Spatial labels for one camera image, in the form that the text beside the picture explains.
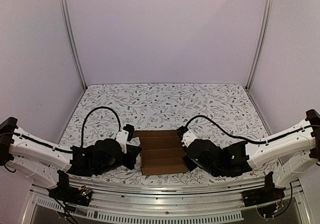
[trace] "lavender wall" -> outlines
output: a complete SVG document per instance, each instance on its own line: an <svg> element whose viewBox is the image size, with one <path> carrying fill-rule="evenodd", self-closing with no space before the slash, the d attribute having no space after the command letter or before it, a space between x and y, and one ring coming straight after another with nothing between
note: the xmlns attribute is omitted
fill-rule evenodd
<svg viewBox="0 0 320 224"><path fill-rule="evenodd" d="M86 81L245 84L265 0L68 0Z"/></svg>
<svg viewBox="0 0 320 224"><path fill-rule="evenodd" d="M305 111L320 112L320 0L274 0L251 93L273 133ZM314 221L320 220L320 169L300 178Z"/></svg>
<svg viewBox="0 0 320 224"><path fill-rule="evenodd" d="M0 0L0 122L57 142L82 90L59 0ZM31 181L0 168L0 223L19 223Z"/></svg>

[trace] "patterned tablecloth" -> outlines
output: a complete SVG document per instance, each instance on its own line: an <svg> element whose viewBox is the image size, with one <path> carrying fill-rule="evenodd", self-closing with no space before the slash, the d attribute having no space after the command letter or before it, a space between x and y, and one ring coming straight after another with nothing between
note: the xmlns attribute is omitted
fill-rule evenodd
<svg viewBox="0 0 320 224"><path fill-rule="evenodd" d="M118 113L122 126L128 123L136 130L175 130L193 116L202 114L212 118L233 135L252 139L267 135L241 85L104 84L91 85L86 90L60 144L79 146L84 118L90 110L99 106L113 108ZM204 119L194 120L189 127L198 137L210 139L222 148L237 141L224 135ZM108 110L97 110L87 120L84 146L94 145L97 140L114 138L117 131L114 115ZM131 142L138 144L139 140L135 138ZM89 179L139 185L199 185L263 177L278 165L278 160L270 161L259 169L235 178L213 177L199 168L187 173L149 176L142 175L138 157L134 170L122 166Z"/></svg>

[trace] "wire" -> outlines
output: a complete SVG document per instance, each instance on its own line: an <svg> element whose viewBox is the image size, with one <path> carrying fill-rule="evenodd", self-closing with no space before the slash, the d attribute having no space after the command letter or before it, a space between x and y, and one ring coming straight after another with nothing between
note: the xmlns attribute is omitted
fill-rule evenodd
<svg viewBox="0 0 320 224"><path fill-rule="evenodd" d="M292 188L292 184L291 184L291 182L289 183L290 184L290 188L291 188L291 194L290 194L290 200L289 200L289 202L288 202L288 205L285 207L285 209L280 213L280 214L275 214L274 216L273 216L273 218L276 218L276 217L279 217L279 216L281 216L283 213L285 213L287 210L288 210L288 208L290 207L290 204L291 204L291 202L292 202L292 198L293 198L293 188ZM282 200L282 198L281 198L281 196L279 197L279 199L280 199L280 203L282 202L282 203L284 203L284 201ZM262 216L262 214L260 214L259 212L258 212L258 208L256 208L256 212L259 214L259 216L261 217L261 218L263 218L263 219L265 219L265 220L269 220L269 219L273 219L273 218L264 218L263 216Z"/></svg>
<svg viewBox="0 0 320 224"><path fill-rule="evenodd" d="M107 110L113 112L113 114L114 114L115 117L116 117L116 120L118 121L119 132L121 131L121 122L120 122L119 116L118 116L118 114L115 112L115 110L113 110L112 108L107 107L107 106L98 106L98 107L92 109L92 110L86 115L86 117L84 118L84 121L83 121L83 123L82 123L82 128L81 128L81 145L80 145L80 148L81 148L81 149L82 149L83 146L84 146L84 132L85 132L85 125L86 125L87 119L88 119L88 117L89 117L94 111L99 110L99 109L107 109Z"/></svg>
<svg viewBox="0 0 320 224"><path fill-rule="evenodd" d="M60 201L58 201L57 199L54 198L54 200L60 205L60 207L62 207L62 209L64 211L64 217L69 223L71 223L71 224L79 224L76 221L76 219L70 214L70 212L67 210L66 206L62 205L60 203Z"/></svg>
<svg viewBox="0 0 320 224"><path fill-rule="evenodd" d="M0 134L0 137L1 137L1 136L4 136L4 135L9 135L9 134L14 134L14 133L13 133L13 132L5 132L5 133L1 133L1 134Z"/></svg>
<svg viewBox="0 0 320 224"><path fill-rule="evenodd" d="M280 214L274 215L275 218L281 216L281 215L282 215L283 213L285 213L286 210L288 210L288 208L290 207L290 204L291 204L291 201L292 201L292 197L293 197L293 192L294 192L294 191L293 191L291 182L290 182L289 184L290 184L290 188L291 188L291 194L290 194L289 203L288 203L288 205L286 206L286 208L285 208Z"/></svg>
<svg viewBox="0 0 320 224"><path fill-rule="evenodd" d="M293 133L297 133L297 132L300 132L306 128L311 128L311 127L317 127L317 128L320 128L320 125L307 125L307 126L304 126L304 127L301 127L301 128L298 128L296 130L292 130L292 131L289 131L287 133L284 133L282 135L279 135L279 136L276 136L274 138L271 138L269 140L263 140L263 141L256 141L256 140L251 140L249 138L246 138L246 137L243 137L243 136L239 136L239 135L231 135L230 133L226 132L219 124L217 124L215 121L213 121L212 119L210 119L209 117L205 116L205 115L196 115L194 117L192 117L185 125L185 127L188 127L188 125L194 120L194 119L197 119L197 118L204 118L206 120L208 120L209 122L211 122L213 125L215 125L217 128L219 128L224 134L226 134L228 137L230 138L233 138L233 139L240 139L240 140L244 140L248 143L251 143L251 144L255 144L255 145L261 145L261 144L268 144L268 143L271 143L271 142L274 142L274 141L277 141L281 138L284 138L288 135L291 135Z"/></svg>
<svg viewBox="0 0 320 224"><path fill-rule="evenodd" d="M4 165L4 168L8 171L8 172L10 172L10 173L15 173L17 170L16 169L14 169L14 170L10 170L8 167L6 167L5 165Z"/></svg>

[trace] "cardboard box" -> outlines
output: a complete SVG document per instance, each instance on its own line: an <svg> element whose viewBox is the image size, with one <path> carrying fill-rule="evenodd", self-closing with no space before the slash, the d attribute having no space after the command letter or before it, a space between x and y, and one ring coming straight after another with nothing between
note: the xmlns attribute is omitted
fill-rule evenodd
<svg viewBox="0 0 320 224"><path fill-rule="evenodd" d="M186 153L175 130L137 130L133 137L140 139L143 175L187 172L182 160Z"/></svg>

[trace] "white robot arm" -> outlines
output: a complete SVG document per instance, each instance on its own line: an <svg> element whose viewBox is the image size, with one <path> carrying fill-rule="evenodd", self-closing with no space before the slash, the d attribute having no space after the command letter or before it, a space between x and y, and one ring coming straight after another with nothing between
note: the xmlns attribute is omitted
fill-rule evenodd
<svg viewBox="0 0 320 224"><path fill-rule="evenodd" d="M180 127L177 132L186 153L184 163L190 171L199 167L215 177L236 177L271 160L294 154L266 176L262 190L243 193L246 206L284 197L283 190L290 182L320 161L320 115L313 109L306 112L306 119L293 127L259 140L230 135L208 117L198 117L206 118L228 136L243 141L220 148L210 140L198 139L187 126Z"/></svg>
<svg viewBox="0 0 320 224"><path fill-rule="evenodd" d="M69 186L68 174L91 177L119 166L133 169L141 148L127 144L134 127L126 125L115 139L98 140L86 148L61 146L40 139L17 126L9 117L0 124L0 166L12 168L48 189L49 196L63 202L88 206L92 191Z"/></svg>

